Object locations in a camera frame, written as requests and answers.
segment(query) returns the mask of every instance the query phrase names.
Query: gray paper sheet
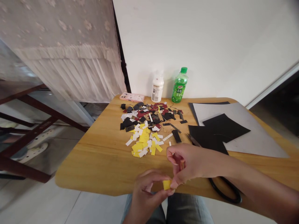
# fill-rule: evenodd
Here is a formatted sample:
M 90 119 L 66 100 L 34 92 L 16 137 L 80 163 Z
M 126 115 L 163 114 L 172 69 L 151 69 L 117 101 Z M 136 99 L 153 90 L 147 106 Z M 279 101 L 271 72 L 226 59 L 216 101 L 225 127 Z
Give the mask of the gray paper sheet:
M 226 114 L 230 119 L 251 130 L 235 140 L 224 143 L 228 151 L 244 152 L 261 156 L 288 158 L 287 153 L 262 128 L 240 103 L 226 105 L 193 104 L 199 126 L 205 120 Z

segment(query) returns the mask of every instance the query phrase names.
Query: black scissor handle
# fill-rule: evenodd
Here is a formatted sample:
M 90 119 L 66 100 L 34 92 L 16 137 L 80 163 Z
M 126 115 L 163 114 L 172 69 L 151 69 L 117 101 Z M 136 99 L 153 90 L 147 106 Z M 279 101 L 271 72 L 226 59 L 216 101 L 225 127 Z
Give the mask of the black scissor handle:
M 234 194 L 236 195 L 236 199 L 231 199 L 230 197 L 226 196 L 225 194 L 223 194 L 218 187 L 216 186 L 216 184 L 214 183 L 212 178 L 208 178 L 212 187 L 215 189 L 215 191 L 225 200 L 229 201 L 230 203 L 233 204 L 239 204 L 242 202 L 242 198 L 240 195 L 240 192 L 238 190 L 238 188 L 236 188 L 235 185 L 233 185 L 230 181 L 228 181 L 228 179 L 224 178 L 224 177 L 220 177 L 234 192 Z

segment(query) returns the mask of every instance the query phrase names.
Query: white glue bottle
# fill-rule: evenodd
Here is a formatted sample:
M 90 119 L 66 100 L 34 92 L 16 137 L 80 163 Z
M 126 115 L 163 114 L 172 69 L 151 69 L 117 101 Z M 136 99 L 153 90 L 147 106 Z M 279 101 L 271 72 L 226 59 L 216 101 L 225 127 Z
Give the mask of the white glue bottle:
M 154 74 L 153 79 L 153 91 L 152 91 L 152 101 L 154 103 L 158 103 L 162 99 L 162 91 L 163 91 L 163 70 L 162 71 L 156 71 Z

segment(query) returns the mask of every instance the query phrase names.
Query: green bottle cap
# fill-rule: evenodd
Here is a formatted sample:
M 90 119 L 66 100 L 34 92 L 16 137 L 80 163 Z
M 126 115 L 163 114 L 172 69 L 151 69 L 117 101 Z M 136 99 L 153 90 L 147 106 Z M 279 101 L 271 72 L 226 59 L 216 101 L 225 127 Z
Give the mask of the green bottle cap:
M 182 67 L 181 68 L 181 73 L 186 74 L 187 73 L 187 67 Z

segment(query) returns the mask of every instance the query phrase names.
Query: green plastic bottle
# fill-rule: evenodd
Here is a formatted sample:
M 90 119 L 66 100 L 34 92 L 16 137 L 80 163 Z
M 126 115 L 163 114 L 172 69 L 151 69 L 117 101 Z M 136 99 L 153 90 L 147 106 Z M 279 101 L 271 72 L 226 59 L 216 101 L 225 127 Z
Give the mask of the green plastic bottle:
M 174 103 L 179 103 L 183 98 L 183 94 L 188 81 L 187 69 L 187 67 L 182 67 L 181 72 L 175 78 L 173 94 L 171 97 L 171 100 Z

